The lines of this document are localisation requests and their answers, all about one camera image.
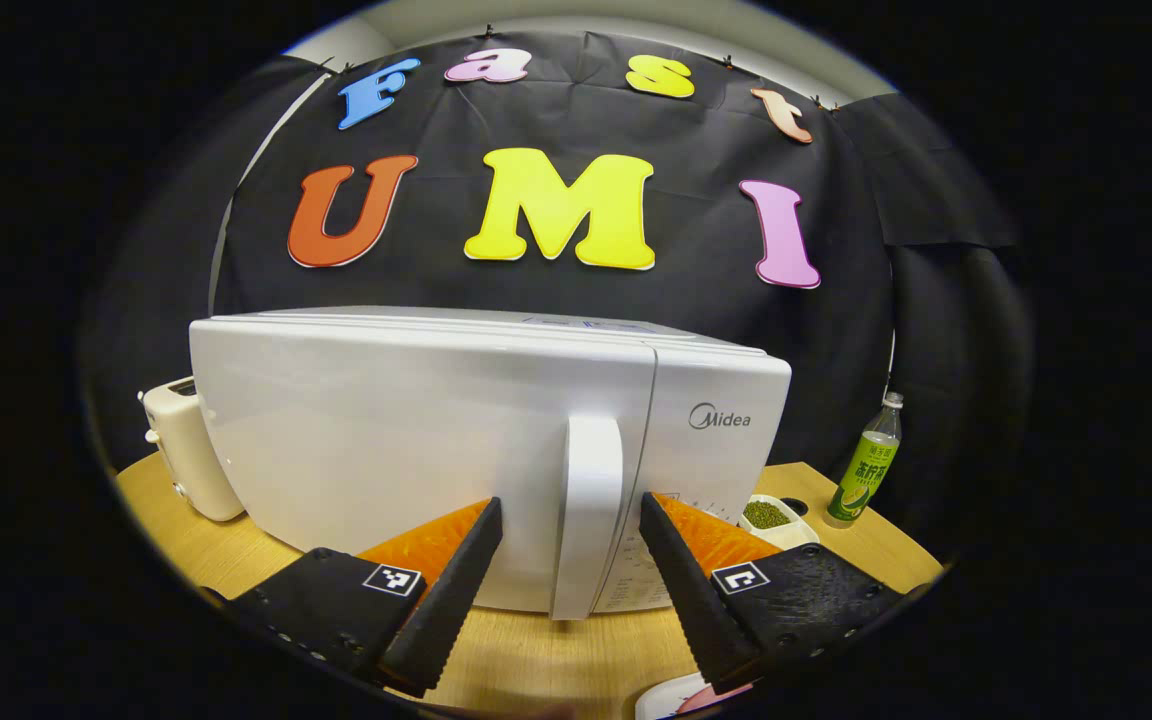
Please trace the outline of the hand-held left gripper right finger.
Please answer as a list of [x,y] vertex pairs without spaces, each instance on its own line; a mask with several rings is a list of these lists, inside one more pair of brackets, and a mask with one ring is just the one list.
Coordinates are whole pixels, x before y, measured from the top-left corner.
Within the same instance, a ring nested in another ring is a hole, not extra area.
[[826,664],[905,606],[823,544],[780,550],[675,498],[643,493],[639,526],[717,694]]

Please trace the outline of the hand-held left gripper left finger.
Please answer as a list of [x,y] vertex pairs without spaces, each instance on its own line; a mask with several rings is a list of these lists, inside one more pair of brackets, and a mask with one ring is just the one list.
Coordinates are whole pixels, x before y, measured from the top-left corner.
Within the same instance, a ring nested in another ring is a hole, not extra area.
[[497,497],[353,555],[325,547],[227,601],[227,616],[291,652],[420,698],[442,679],[503,537]]

